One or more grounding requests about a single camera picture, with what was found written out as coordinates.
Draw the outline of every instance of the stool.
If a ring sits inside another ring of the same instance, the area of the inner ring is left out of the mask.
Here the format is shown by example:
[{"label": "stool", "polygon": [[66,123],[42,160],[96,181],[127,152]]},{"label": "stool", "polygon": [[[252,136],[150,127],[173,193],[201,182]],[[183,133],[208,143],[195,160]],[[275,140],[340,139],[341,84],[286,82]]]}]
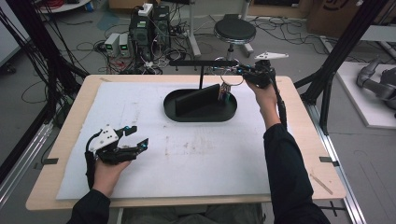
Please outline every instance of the stool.
[{"label": "stool", "polygon": [[216,60],[236,60],[233,59],[233,45],[244,45],[251,42],[256,36],[256,28],[248,21],[237,18],[227,18],[216,22],[214,29],[215,37],[230,43],[227,57],[219,57]]}]

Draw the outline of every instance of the floor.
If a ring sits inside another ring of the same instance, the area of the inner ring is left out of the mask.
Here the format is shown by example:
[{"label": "floor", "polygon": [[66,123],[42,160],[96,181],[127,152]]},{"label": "floor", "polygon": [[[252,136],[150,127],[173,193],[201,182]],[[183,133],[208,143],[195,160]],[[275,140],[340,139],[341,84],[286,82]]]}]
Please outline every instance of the floor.
[{"label": "floor", "polygon": [[[92,13],[83,9],[56,15],[59,27],[64,35],[67,46],[76,58],[91,74],[105,74],[105,61],[102,55],[91,51],[92,44],[105,40],[113,32],[125,32],[129,24],[129,14],[109,11],[106,4]],[[228,45],[216,39],[213,34],[214,21],[217,16],[202,16],[195,19],[197,42],[202,52],[200,60],[213,60],[225,56]],[[249,58],[236,49],[234,57],[241,63],[253,64],[254,55],[265,51],[288,53],[288,59],[273,60],[272,66],[280,76],[288,76],[298,81],[316,72],[326,60],[327,54],[320,41],[306,32],[305,21],[282,21],[267,18],[257,21],[259,25],[256,38],[251,42],[255,50]],[[54,35],[59,49],[59,39]],[[346,60],[350,62],[369,62],[380,55],[384,62],[394,64],[395,61],[375,43],[360,42]],[[45,99],[44,85],[35,75],[33,66],[22,52],[17,53],[11,60],[17,68],[15,74],[8,74],[1,70],[0,76],[0,162],[3,162],[12,148],[20,140],[30,123],[41,110]],[[196,75],[191,67],[163,68],[164,74]],[[396,164],[396,134],[395,130],[366,128],[363,121],[337,78],[333,81],[332,99],[330,105],[328,130],[332,143],[337,151],[340,162],[346,172],[349,183],[355,193],[367,223],[394,223],[396,220],[396,175],[393,170]],[[34,162],[14,189],[7,202],[0,210],[2,223],[65,223],[70,217],[70,211],[28,211],[24,204],[40,173],[35,164],[40,163],[41,157],[48,153],[47,148],[55,139],[59,128],[55,128],[41,148]],[[319,206],[330,207],[331,202],[317,202]],[[332,202],[335,207],[343,208],[341,201]],[[271,204],[263,207],[267,215],[266,223],[273,222]],[[326,216],[332,223],[350,223],[347,212],[324,209]],[[115,223],[116,209],[111,209],[109,223]]]}]

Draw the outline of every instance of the stool leg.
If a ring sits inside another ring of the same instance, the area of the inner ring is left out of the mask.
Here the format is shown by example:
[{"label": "stool leg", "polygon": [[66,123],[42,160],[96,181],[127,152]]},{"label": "stool leg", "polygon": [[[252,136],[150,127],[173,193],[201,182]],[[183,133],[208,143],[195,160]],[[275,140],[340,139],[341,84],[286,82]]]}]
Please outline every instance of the stool leg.
[{"label": "stool leg", "polygon": [[231,44],[230,47],[228,48],[227,57],[226,57],[227,61],[230,61],[232,59],[233,59],[233,44]]}]

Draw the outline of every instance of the cardboard box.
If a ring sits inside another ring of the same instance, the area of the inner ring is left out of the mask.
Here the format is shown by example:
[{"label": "cardboard box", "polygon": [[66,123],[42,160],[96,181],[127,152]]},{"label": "cardboard box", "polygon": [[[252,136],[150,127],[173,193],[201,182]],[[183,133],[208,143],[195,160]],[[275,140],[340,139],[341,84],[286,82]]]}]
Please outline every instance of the cardboard box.
[{"label": "cardboard box", "polygon": [[314,1],[306,21],[306,30],[316,35],[340,37],[359,8],[355,1]]},{"label": "cardboard box", "polygon": [[158,4],[161,0],[108,0],[108,4],[111,9],[132,9],[134,7],[141,7],[145,3],[157,2]]}]

